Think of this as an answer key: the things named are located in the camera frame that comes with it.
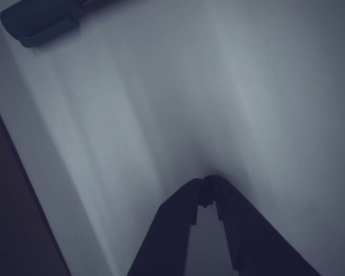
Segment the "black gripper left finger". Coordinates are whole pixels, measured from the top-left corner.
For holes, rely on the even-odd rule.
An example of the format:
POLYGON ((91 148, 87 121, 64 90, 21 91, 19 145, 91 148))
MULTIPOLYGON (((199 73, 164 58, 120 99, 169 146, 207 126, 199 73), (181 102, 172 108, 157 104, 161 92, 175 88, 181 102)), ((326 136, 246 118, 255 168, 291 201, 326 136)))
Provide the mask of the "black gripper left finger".
POLYGON ((128 275, 184 275, 190 228, 196 225, 204 180, 193 179, 159 207, 128 275))

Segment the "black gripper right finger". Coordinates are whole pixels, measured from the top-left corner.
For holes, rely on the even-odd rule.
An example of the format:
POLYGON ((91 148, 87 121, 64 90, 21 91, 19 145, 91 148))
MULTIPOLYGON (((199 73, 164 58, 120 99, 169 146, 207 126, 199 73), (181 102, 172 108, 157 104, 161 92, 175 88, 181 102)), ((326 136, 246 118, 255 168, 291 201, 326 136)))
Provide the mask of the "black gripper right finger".
POLYGON ((219 175, 205 177, 239 275, 319 275, 248 199, 219 175))

